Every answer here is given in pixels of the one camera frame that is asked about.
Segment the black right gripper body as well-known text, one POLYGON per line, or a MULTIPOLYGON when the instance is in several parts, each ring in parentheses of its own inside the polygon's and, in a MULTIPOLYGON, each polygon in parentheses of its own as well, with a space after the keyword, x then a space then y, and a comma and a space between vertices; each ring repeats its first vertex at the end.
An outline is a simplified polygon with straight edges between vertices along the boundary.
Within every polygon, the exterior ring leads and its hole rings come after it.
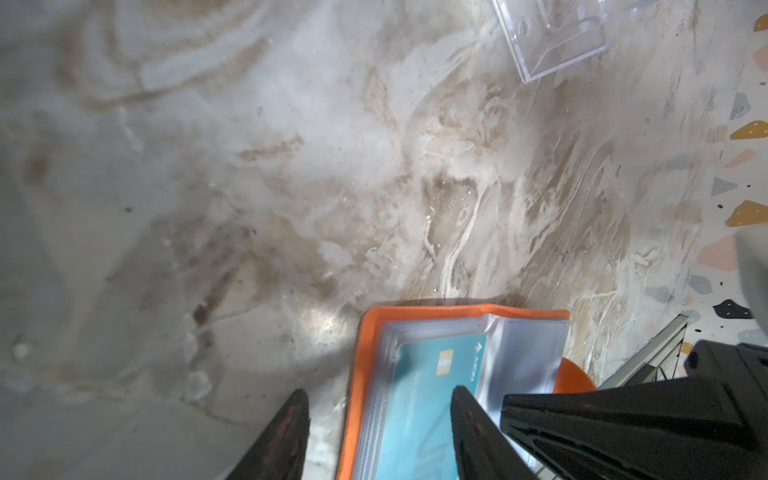
POLYGON ((750 420, 767 419, 767 348, 698 341, 685 361, 686 373, 724 383, 750 420))

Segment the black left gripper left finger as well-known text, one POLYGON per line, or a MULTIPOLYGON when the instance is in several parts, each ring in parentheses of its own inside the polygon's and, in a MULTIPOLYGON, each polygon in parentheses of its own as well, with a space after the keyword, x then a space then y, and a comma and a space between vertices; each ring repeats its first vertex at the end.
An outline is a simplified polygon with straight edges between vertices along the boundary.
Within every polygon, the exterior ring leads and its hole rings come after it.
POLYGON ((308 394, 296 389, 226 479, 301 479, 309 430, 308 394))

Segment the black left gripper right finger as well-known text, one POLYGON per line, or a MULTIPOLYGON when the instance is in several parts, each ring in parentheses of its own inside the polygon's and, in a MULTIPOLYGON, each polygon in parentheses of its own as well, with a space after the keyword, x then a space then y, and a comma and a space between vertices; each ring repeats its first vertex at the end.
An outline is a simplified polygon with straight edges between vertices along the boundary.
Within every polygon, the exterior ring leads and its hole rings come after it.
POLYGON ((466 387, 453 390, 450 416, 460 480, 537 478, 466 387))

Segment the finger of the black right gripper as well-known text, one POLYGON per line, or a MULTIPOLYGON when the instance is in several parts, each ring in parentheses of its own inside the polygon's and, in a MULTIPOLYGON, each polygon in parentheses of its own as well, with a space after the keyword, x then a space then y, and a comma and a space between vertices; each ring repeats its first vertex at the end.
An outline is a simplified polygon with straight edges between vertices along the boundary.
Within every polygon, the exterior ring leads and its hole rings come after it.
POLYGON ((683 378, 508 395, 501 431, 561 479, 764 479, 767 406, 683 378))

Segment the orange card holder wallet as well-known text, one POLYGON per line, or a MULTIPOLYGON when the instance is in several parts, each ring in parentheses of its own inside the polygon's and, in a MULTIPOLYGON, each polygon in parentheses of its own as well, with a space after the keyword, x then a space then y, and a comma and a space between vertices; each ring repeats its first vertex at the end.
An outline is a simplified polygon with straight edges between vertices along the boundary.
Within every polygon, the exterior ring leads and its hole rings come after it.
POLYGON ((450 404, 467 388, 493 423, 507 394, 582 393, 566 310, 376 307, 360 330, 340 479, 455 479, 450 404))

